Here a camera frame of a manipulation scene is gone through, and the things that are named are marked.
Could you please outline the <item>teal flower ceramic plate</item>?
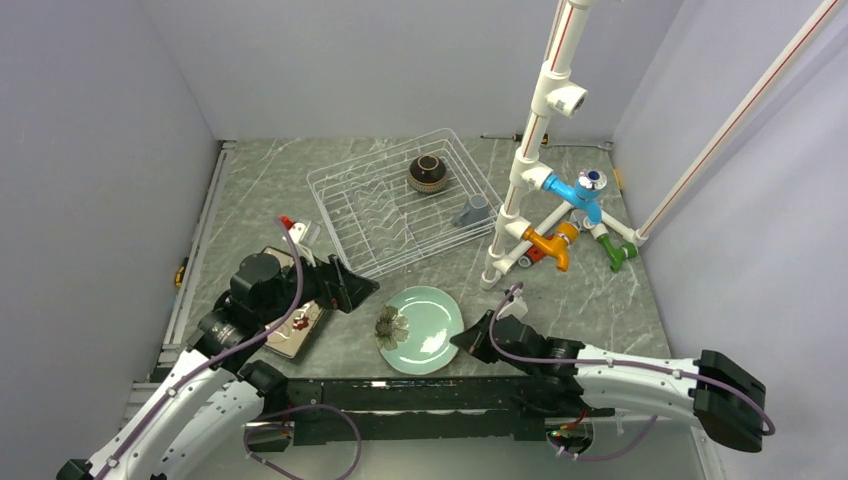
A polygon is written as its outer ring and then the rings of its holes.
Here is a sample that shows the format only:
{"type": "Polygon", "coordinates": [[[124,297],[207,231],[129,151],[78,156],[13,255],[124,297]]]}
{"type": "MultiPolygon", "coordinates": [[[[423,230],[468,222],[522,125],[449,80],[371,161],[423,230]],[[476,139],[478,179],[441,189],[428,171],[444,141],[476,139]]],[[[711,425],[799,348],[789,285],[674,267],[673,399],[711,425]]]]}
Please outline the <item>teal flower ceramic plate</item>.
{"type": "Polygon", "coordinates": [[[413,286],[392,296],[374,326],[379,353],[395,371],[422,376],[445,368],[457,355],[450,339],[464,331],[457,302],[445,291],[413,286]]]}

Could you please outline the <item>brown rectangular floral plate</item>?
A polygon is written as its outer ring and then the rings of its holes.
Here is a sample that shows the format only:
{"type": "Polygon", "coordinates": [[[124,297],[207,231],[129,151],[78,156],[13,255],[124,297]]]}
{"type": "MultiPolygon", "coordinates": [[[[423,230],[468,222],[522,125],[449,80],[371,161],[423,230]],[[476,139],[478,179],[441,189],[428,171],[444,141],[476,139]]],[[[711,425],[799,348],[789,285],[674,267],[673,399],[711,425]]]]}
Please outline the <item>brown rectangular floral plate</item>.
{"type": "Polygon", "coordinates": [[[296,359],[310,345],[310,338],[328,314],[314,301],[305,303],[267,337],[264,348],[286,359],[296,359]]]}

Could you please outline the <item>grey dotted ceramic mug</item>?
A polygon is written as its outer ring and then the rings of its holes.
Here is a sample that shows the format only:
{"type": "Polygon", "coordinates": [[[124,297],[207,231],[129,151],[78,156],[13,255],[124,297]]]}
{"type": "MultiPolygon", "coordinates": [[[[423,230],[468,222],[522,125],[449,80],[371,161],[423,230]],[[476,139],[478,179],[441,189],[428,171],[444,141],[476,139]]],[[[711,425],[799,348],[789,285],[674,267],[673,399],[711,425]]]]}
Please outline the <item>grey dotted ceramic mug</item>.
{"type": "Polygon", "coordinates": [[[469,228],[490,218],[491,206],[483,194],[468,197],[460,211],[452,218],[451,225],[457,228],[469,228]]]}

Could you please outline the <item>brown patterned ceramic bowl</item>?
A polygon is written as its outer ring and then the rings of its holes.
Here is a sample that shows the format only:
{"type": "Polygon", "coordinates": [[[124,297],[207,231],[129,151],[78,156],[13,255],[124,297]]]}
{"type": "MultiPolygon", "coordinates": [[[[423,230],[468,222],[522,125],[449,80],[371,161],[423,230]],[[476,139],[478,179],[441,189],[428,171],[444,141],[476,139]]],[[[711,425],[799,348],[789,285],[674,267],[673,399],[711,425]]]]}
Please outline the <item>brown patterned ceramic bowl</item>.
{"type": "Polygon", "coordinates": [[[421,155],[410,162],[406,179],[413,190],[422,194],[436,194],[447,186],[447,166],[438,156],[421,155]]]}

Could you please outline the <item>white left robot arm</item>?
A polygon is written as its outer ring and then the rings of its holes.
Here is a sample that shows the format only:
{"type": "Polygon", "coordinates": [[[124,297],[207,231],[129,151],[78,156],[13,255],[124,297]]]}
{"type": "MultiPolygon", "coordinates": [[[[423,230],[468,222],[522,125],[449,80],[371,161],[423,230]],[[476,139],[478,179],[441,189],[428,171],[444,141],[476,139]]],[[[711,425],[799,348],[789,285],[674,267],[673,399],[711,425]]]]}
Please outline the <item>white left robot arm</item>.
{"type": "Polygon", "coordinates": [[[288,379],[253,354],[273,328],[313,303],[350,313],[379,290],[336,256],[287,266],[271,247],[244,258],[230,287],[200,321],[176,364],[123,429],[59,479],[182,479],[220,440],[289,404],[288,379]]]}

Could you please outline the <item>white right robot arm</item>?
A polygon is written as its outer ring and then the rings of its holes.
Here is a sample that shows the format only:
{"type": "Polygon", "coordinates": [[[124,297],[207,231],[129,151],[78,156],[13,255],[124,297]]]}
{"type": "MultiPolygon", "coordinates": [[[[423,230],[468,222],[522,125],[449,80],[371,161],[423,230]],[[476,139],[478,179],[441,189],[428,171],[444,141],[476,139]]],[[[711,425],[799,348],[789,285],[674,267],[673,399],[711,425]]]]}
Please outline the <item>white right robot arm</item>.
{"type": "Polygon", "coordinates": [[[627,410],[665,417],[704,431],[716,443],[758,453],[775,434],[765,412],[766,387],[723,353],[652,359],[612,352],[577,340],[545,337],[509,315],[487,311],[452,345],[493,364],[524,372],[518,402],[548,417],[579,411],[627,410]]]}

